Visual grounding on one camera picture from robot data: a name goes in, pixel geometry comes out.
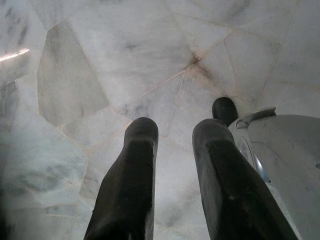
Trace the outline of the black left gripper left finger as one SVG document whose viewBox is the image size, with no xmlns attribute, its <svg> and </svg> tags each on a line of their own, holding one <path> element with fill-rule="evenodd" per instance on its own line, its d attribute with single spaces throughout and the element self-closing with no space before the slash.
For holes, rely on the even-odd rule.
<svg viewBox="0 0 320 240">
<path fill-rule="evenodd" d="M 151 240 L 159 131 L 147 117 L 126 129 L 123 148 L 101 182 L 86 240 Z"/>
</svg>

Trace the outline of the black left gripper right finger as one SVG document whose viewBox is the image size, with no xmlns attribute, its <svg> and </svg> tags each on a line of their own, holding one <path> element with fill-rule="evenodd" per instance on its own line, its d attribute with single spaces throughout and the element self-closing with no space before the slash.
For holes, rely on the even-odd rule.
<svg viewBox="0 0 320 240">
<path fill-rule="evenodd" d="M 192 132 L 192 147 L 210 239 L 297 239 L 224 123 L 212 118 L 199 122 Z"/>
</svg>

